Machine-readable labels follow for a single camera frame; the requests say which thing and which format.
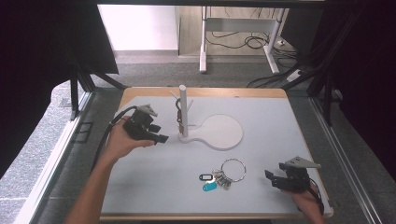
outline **white table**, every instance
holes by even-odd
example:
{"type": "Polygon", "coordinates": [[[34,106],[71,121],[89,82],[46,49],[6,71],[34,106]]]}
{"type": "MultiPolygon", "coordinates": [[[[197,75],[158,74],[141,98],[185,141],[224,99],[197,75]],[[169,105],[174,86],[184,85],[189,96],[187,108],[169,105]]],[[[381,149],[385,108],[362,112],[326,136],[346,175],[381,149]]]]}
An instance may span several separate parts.
{"type": "MultiPolygon", "coordinates": [[[[168,135],[169,139],[155,147],[137,148],[118,161],[109,180],[101,219],[303,217],[290,196],[272,187],[264,175],[264,170],[269,170],[275,175],[286,176],[278,163],[296,156],[312,161],[285,92],[187,89],[188,99],[194,100],[189,124],[200,123],[213,114],[227,114],[241,123],[244,137],[239,145],[228,151],[218,151],[202,142],[183,144],[179,141],[177,109],[170,91],[177,93],[177,88],[125,91],[121,109],[151,104],[159,114],[153,124],[160,125],[160,133],[168,135]],[[205,182],[199,180],[199,175],[219,169],[228,158],[237,158],[246,165],[246,177],[232,183],[228,190],[218,187],[203,191],[205,182]]],[[[232,169],[229,177],[237,178],[242,174],[242,167],[232,169]]],[[[317,170],[308,169],[308,173],[319,185],[324,216],[332,216],[317,170]]]]}
{"type": "Polygon", "coordinates": [[[270,41],[263,49],[273,74],[279,73],[272,51],[277,33],[282,24],[285,8],[279,9],[276,19],[208,18],[206,15],[206,8],[207,7],[202,7],[202,38],[199,59],[199,71],[201,73],[206,72],[206,32],[210,31],[271,33],[270,41]]]}

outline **cable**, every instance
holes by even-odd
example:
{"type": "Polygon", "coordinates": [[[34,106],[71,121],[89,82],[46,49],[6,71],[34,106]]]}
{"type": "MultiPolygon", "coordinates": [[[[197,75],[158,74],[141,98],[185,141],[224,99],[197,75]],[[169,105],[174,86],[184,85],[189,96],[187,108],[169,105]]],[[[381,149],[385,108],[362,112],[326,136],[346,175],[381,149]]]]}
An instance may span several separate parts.
{"type": "Polygon", "coordinates": [[[262,81],[262,80],[265,80],[265,79],[270,79],[270,80],[268,80],[268,81],[262,83],[261,85],[258,85],[258,86],[256,86],[256,87],[254,87],[254,88],[264,87],[264,86],[266,86],[266,85],[268,85],[268,84],[270,84],[270,83],[274,83],[274,82],[275,82],[275,84],[272,86],[272,87],[274,87],[276,84],[278,84],[278,83],[279,83],[280,81],[282,81],[284,78],[286,78],[286,77],[288,77],[289,75],[291,75],[291,73],[293,73],[293,72],[294,72],[297,68],[299,68],[300,66],[301,66],[300,63],[296,63],[292,68],[290,68],[290,69],[289,69],[288,71],[286,71],[285,73],[278,74],[278,75],[273,75],[273,76],[270,76],[270,77],[260,77],[260,78],[254,79],[253,81],[250,81],[250,82],[247,84],[247,88],[249,88],[249,86],[252,85],[253,83],[258,82],[258,81],[262,81]]]}
{"type": "Polygon", "coordinates": [[[227,46],[227,45],[223,45],[223,44],[220,44],[220,43],[214,43],[214,42],[211,42],[210,40],[208,40],[207,38],[206,38],[206,41],[207,41],[209,44],[222,46],[222,47],[227,48],[227,49],[240,49],[240,48],[242,48],[242,47],[244,47],[244,46],[248,46],[248,47],[251,48],[251,49],[262,49],[262,47],[263,47],[264,45],[268,44],[268,40],[267,40],[267,39],[264,39],[264,38],[259,37],[259,36],[255,36],[255,35],[253,35],[253,33],[251,33],[250,36],[247,36],[247,37],[245,38],[245,43],[244,43],[243,45],[240,45],[240,46],[237,46],[237,47],[227,46]],[[254,46],[252,46],[252,45],[250,44],[250,41],[256,41],[256,42],[259,43],[260,45],[259,45],[258,47],[254,47],[254,46]]]}
{"type": "Polygon", "coordinates": [[[273,15],[271,16],[271,19],[274,18],[275,10],[276,10],[276,7],[274,7],[274,11],[273,11],[273,15]]]}
{"type": "Polygon", "coordinates": [[[262,7],[259,9],[259,16],[257,16],[257,19],[260,17],[261,14],[262,14],[262,7]]]}
{"type": "Polygon", "coordinates": [[[213,33],[213,31],[211,33],[212,33],[213,37],[215,37],[215,38],[223,38],[223,37],[226,37],[226,36],[239,34],[239,32],[233,32],[233,33],[230,33],[230,34],[227,34],[227,35],[215,35],[213,33]]]}
{"type": "Polygon", "coordinates": [[[267,15],[267,19],[270,18],[270,13],[271,13],[271,8],[268,7],[268,15],[267,15]]]}
{"type": "Polygon", "coordinates": [[[105,133],[103,134],[103,137],[99,143],[98,148],[96,149],[96,153],[95,153],[95,157],[93,158],[93,163],[92,163],[92,167],[91,167],[91,173],[93,168],[95,168],[95,165],[99,159],[99,155],[101,154],[102,151],[102,147],[105,144],[105,141],[107,140],[108,135],[110,134],[111,130],[113,129],[113,126],[120,121],[120,119],[122,118],[122,116],[124,116],[126,114],[126,112],[132,110],[132,109],[137,109],[137,106],[131,106],[126,108],[125,110],[121,111],[113,120],[111,120],[108,125],[107,128],[105,130],[105,133]]]}
{"type": "Polygon", "coordinates": [[[276,64],[278,64],[279,66],[284,67],[284,68],[291,68],[291,66],[286,66],[285,64],[282,64],[280,62],[280,60],[294,60],[295,61],[294,58],[289,58],[289,57],[287,57],[287,58],[276,58],[276,64]]]}
{"type": "Polygon", "coordinates": [[[224,7],[225,14],[227,14],[228,18],[230,18],[230,14],[227,12],[227,7],[224,7]]]}
{"type": "Polygon", "coordinates": [[[250,18],[253,16],[254,12],[257,10],[258,8],[254,8],[254,11],[250,14],[250,18]]]}
{"type": "Polygon", "coordinates": [[[317,200],[320,213],[323,215],[324,205],[323,205],[323,201],[322,201],[322,197],[321,197],[321,194],[320,194],[320,190],[319,190],[318,184],[312,178],[309,178],[309,179],[314,183],[315,187],[317,187],[318,194],[316,194],[311,188],[309,188],[308,191],[312,194],[312,196],[314,196],[315,200],[317,200]]]}

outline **round white base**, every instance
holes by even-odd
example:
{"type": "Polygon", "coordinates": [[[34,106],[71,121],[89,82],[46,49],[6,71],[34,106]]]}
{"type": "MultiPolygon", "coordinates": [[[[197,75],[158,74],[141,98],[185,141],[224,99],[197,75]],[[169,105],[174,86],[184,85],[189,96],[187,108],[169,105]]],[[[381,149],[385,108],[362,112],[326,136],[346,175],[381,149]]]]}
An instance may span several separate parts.
{"type": "Polygon", "coordinates": [[[196,129],[189,129],[189,136],[178,136],[181,142],[201,141],[216,150],[229,150],[242,140],[244,133],[239,122],[228,115],[213,115],[196,129]]]}

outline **key ring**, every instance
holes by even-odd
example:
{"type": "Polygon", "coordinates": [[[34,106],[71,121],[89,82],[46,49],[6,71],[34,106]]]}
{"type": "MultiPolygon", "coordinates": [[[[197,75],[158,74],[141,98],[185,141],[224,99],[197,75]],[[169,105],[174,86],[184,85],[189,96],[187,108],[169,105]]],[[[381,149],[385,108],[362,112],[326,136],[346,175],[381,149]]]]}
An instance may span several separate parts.
{"type": "Polygon", "coordinates": [[[244,170],[245,170],[244,174],[243,174],[239,179],[234,180],[234,179],[231,179],[231,178],[228,177],[228,176],[227,176],[227,179],[230,179],[230,180],[233,181],[233,182],[238,182],[238,181],[243,180],[243,179],[245,178],[245,176],[247,175],[247,167],[246,167],[246,165],[245,165],[243,162],[241,162],[240,160],[236,159],[236,158],[230,158],[230,159],[227,159],[227,160],[221,165],[221,168],[220,168],[221,171],[222,171],[222,167],[224,166],[224,164],[225,164],[227,161],[238,161],[239,163],[241,163],[241,164],[244,166],[244,170]]]}

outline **black curtain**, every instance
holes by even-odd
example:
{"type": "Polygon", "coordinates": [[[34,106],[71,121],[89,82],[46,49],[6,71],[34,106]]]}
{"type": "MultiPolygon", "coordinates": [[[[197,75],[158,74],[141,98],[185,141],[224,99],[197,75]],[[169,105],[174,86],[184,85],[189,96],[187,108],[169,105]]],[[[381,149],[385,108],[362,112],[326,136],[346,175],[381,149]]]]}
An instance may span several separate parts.
{"type": "Polygon", "coordinates": [[[331,69],[344,96],[341,109],[396,179],[394,15],[389,1],[368,1],[331,69]]]}
{"type": "Polygon", "coordinates": [[[96,5],[0,2],[0,176],[43,117],[52,89],[76,73],[76,64],[118,73],[96,5]]]}

